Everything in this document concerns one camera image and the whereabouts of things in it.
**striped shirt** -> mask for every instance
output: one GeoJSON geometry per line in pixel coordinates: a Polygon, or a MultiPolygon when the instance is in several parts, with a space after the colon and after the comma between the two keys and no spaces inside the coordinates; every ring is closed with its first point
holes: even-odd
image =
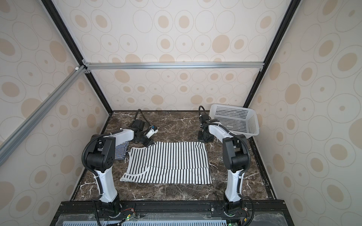
{"type": "Polygon", "coordinates": [[[211,184],[207,150],[202,142],[156,142],[148,148],[131,148],[128,153],[128,169],[120,181],[211,184]]]}

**polka dot wallpaper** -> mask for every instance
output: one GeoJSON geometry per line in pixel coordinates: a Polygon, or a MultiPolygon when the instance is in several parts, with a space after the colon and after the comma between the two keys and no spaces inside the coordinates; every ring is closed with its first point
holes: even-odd
{"type": "Polygon", "coordinates": [[[242,106],[257,68],[93,70],[113,110],[197,110],[242,106]]]}
{"type": "Polygon", "coordinates": [[[0,225],[48,226],[70,199],[81,153],[108,114],[81,76],[0,166],[0,225]]]}
{"type": "Polygon", "coordinates": [[[255,137],[297,226],[362,221],[362,1],[305,0],[255,95],[255,137]]]}
{"type": "Polygon", "coordinates": [[[0,1],[0,145],[74,70],[36,0],[0,1]]]}
{"type": "Polygon", "coordinates": [[[290,0],[56,0],[88,62],[263,61],[290,0]]]}

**mesh basket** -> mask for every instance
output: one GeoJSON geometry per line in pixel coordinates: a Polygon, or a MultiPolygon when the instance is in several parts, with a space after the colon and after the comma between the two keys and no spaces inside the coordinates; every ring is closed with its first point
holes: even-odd
{"type": "Polygon", "coordinates": [[[259,134],[258,118],[253,109],[230,105],[212,105],[210,117],[219,120],[234,134],[244,134],[246,138],[259,134]]]}

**marble table surface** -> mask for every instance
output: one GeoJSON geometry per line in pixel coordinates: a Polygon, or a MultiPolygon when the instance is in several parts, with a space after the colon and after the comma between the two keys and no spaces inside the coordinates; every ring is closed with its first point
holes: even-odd
{"type": "MultiPolygon", "coordinates": [[[[134,114],[134,111],[114,112],[107,125],[106,132],[114,132],[119,128],[127,127],[132,122],[134,114]]],[[[155,141],[197,141],[197,133],[200,130],[197,112],[146,111],[144,114],[151,124],[158,127],[159,131],[152,137],[155,141]]],[[[130,143],[128,149],[131,147],[142,147],[142,145],[130,143]]],[[[206,143],[206,149],[209,155],[212,184],[205,185],[120,182],[119,179],[128,167],[128,154],[123,160],[115,160],[112,174],[120,200],[217,200],[215,194],[219,199],[222,199],[227,184],[227,169],[224,167],[222,160],[222,143],[215,138],[214,142],[206,143]]],[[[259,169],[253,154],[251,156],[250,169],[244,175],[242,194],[250,196],[254,200],[266,200],[267,193],[259,169]]],[[[90,200],[97,196],[97,185],[92,173],[88,171],[74,200],[90,200]]]]}

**black mounting rail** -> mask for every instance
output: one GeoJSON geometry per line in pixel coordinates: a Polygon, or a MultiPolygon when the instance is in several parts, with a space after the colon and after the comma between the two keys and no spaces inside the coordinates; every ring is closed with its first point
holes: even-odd
{"type": "Polygon", "coordinates": [[[298,5],[300,3],[301,0],[292,0],[289,4],[289,7],[287,9],[287,12],[285,12],[285,15],[283,17],[283,20],[279,26],[279,29],[277,31],[277,34],[275,35],[274,37],[274,40],[269,48],[269,51],[268,53],[266,54],[266,57],[265,57],[265,60],[264,60],[264,66],[263,66],[263,69],[258,73],[258,75],[256,76],[256,79],[254,81],[254,84],[248,94],[248,97],[244,103],[244,106],[243,107],[246,107],[248,108],[259,85],[260,85],[260,82],[261,80],[263,79],[264,75],[265,75],[265,72],[266,70],[268,70],[269,68],[269,65],[278,49],[278,46],[280,44],[280,42],[282,41],[283,39],[283,36],[285,34],[285,32],[287,31],[288,29],[288,26],[294,16],[294,13],[296,11],[296,9],[298,8],[298,5]]]}
{"type": "MultiPolygon", "coordinates": [[[[72,36],[70,35],[65,23],[63,22],[61,16],[59,15],[58,11],[56,10],[55,5],[53,4],[52,0],[42,0],[42,3],[45,7],[45,9],[48,11],[50,17],[52,18],[52,20],[54,21],[54,24],[56,25],[56,27],[58,28],[60,34],[62,35],[64,41],[66,42],[66,44],[68,45],[69,49],[72,51],[73,56],[75,57],[75,59],[77,60],[79,65],[84,65],[85,68],[87,68],[87,66],[83,63],[83,56],[80,53],[77,45],[74,42],[74,39],[72,38],[72,36]]],[[[89,83],[92,85],[93,89],[95,90],[95,92],[97,93],[99,99],[101,100],[102,104],[104,105],[104,107],[106,108],[108,114],[111,114],[112,108],[109,105],[107,99],[105,98],[105,96],[103,95],[97,81],[95,80],[94,76],[92,75],[92,73],[89,71],[89,73],[85,74],[89,83]]]]}
{"type": "Polygon", "coordinates": [[[253,138],[253,137],[250,137],[248,140],[249,140],[251,149],[252,149],[252,151],[253,151],[253,155],[254,155],[256,164],[258,165],[259,172],[260,172],[260,176],[261,176],[261,179],[263,180],[264,187],[265,187],[266,193],[267,193],[267,195],[268,195],[268,198],[269,198],[270,200],[272,200],[272,199],[276,200],[277,198],[276,198],[276,196],[275,196],[274,189],[273,189],[273,187],[272,187],[272,184],[271,184],[271,182],[270,182],[270,179],[269,179],[269,177],[268,177],[268,174],[266,173],[264,164],[263,164],[263,162],[262,162],[262,160],[261,160],[261,157],[260,157],[260,154],[259,154],[259,150],[258,150],[258,148],[256,147],[254,138],[253,138]]]}
{"type": "MultiPolygon", "coordinates": [[[[228,217],[223,213],[219,201],[121,201],[122,209],[133,208],[137,215],[143,217],[147,214],[192,214],[199,213],[206,215],[209,219],[224,219],[229,222],[239,222],[240,216],[245,216],[243,212],[233,217],[228,217]]],[[[245,201],[247,208],[251,208],[251,203],[245,201]]],[[[255,200],[255,213],[280,213],[285,217],[289,226],[294,226],[288,208],[283,200],[255,200]]],[[[92,201],[68,201],[62,202],[59,206],[50,226],[55,226],[61,215],[68,214],[94,214],[95,207],[92,201]]],[[[99,211],[98,216],[106,221],[123,220],[130,211],[121,212],[116,218],[110,218],[106,213],[99,211]]]]}

